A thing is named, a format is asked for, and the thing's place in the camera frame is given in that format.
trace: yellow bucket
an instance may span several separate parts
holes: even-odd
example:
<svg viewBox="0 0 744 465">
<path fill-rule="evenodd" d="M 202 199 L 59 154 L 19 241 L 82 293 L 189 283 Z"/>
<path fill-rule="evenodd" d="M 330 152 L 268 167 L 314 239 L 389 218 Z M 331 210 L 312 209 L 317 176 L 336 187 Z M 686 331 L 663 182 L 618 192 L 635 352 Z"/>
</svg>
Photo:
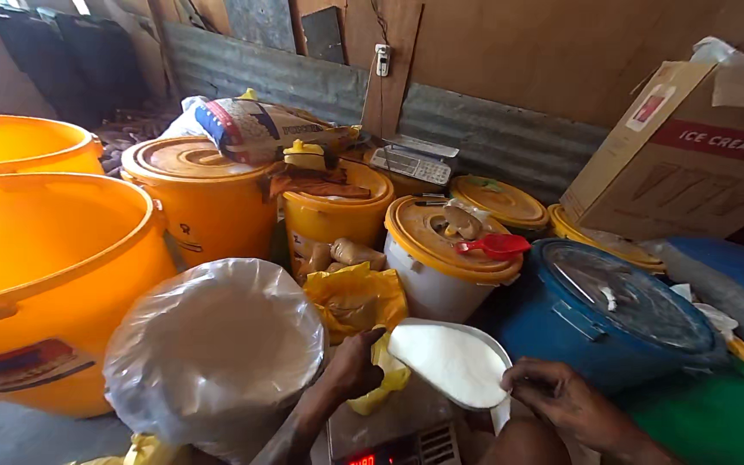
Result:
<svg viewBox="0 0 744 465">
<path fill-rule="evenodd" d="M 449 194 L 490 212 L 513 234 L 541 238 L 550 216 L 547 209 L 521 189 L 491 178 L 458 176 L 449 183 Z"/>
<path fill-rule="evenodd" d="M 36 171 L 105 174 L 102 143 L 62 121 L 0 115 L 0 174 Z"/>
<path fill-rule="evenodd" d="M 561 204 L 553 204 L 547 207 L 547 211 L 550 212 L 553 234 L 559 238 L 571 239 L 604 250 L 622 260 L 630 261 L 633 265 L 649 273 L 665 272 L 666 268 L 662 260 L 652 256 L 632 242 L 626 241 L 610 232 L 605 233 L 584 227 L 576 227 L 567 215 L 564 214 L 564 207 Z"/>
<path fill-rule="evenodd" d="M 286 232 L 294 273 L 311 257 L 312 246 L 317 242 L 328 244 L 348 238 L 373 248 L 384 230 L 386 209 L 395 199 L 392 182 L 366 164 L 339 160 L 338 168 L 346 170 L 348 184 L 366 187 L 372 195 L 363 199 L 331 199 L 285 192 Z"/>
<path fill-rule="evenodd" d="M 227 257 L 268 259 L 276 202 L 258 186 L 270 165 L 235 163 L 203 136 L 132 146 L 122 154 L 123 179 L 163 204 L 168 231 L 186 264 Z"/>
<path fill-rule="evenodd" d="M 133 301 L 176 269 L 142 189 L 94 174 L 0 174 L 0 399 L 108 412 L 102 360 Z"/>
</svg>

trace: blue plastic drum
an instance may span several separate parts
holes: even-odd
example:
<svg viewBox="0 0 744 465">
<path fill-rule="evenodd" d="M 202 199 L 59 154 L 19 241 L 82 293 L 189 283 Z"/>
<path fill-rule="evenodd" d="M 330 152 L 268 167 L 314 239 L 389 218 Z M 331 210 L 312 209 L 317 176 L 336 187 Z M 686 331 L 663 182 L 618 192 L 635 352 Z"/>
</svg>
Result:
<svg viewBox="0 0 744 465">
<path fill-rule="evenodd" d="M 566 239 L 537 241 L 518 281 L 494 291 L 472 322 L 513 361 L 568 363 L 607 394 L 727 360 L 705 316 L 667 285 Z"/>
</svg>

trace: red digital numbers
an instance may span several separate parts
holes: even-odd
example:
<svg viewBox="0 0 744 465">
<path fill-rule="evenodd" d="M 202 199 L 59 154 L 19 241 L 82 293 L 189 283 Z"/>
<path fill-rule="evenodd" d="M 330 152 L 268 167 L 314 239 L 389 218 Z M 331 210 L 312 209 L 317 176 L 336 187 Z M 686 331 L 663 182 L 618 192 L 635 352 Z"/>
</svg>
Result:
<svg viewBox="0 0 744 465">
<path fill-rule="evenodd" d="M 349 465 L 375 465 L 375 456 L 369 455 L 367 457 L 364 457 L 363 459 L 355 460 L 354 462 L 349 462 Z"/>
</svg>

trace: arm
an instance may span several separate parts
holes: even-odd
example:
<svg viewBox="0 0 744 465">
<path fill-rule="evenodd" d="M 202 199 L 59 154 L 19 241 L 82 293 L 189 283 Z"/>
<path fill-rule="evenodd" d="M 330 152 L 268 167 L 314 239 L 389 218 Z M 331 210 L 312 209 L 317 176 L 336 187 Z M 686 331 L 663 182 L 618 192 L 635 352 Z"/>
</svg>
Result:
<svg viewBox="0 0 744 465">
<path fill-rule="evenodd" d="M 317 435 L 337 407 L 380 386 L 384 371 L 372 365 L 371 349 L 385 332 L 381 328 L 346 338 L 323 375 L 304 392 L 278 432 L 251 461 L 252 465 L 308 462 Z"/>
<path fill-rule="evenodd" d="M 681 465 L 633 420 L 563 363 L 523 357 L 502 387 L 545 422 L 597 452 L 632 465 Z"/>
</svg>

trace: orange plastic bucket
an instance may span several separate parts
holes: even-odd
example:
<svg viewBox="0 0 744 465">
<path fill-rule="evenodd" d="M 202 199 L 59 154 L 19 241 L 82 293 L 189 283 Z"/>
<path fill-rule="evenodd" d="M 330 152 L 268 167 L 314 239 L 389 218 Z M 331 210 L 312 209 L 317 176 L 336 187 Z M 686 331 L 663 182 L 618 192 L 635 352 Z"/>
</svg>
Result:
<svg viewBox="0 0 744 465">
<path fill-rule="evenodd" d="M 168 231 L 190 267 L 228 257 L 269 258 L 277 203 L 257 184 L 269 164 L 235 163 L 203 136 L 137 144 L 122 178 L 163 203 Z"/>
<path fill-rule="evenodd" d="M 102 360 L 131 303 L 176 269 L 142 189 L 95 174 L 0 174 L 0 399 L 108 412 Z"/>
<path fill-rule="evenodd" d="M 0 115 L 0 174 L 37 171 L 105 174 L 102 143 L 79 126 Z"/>
</svg>

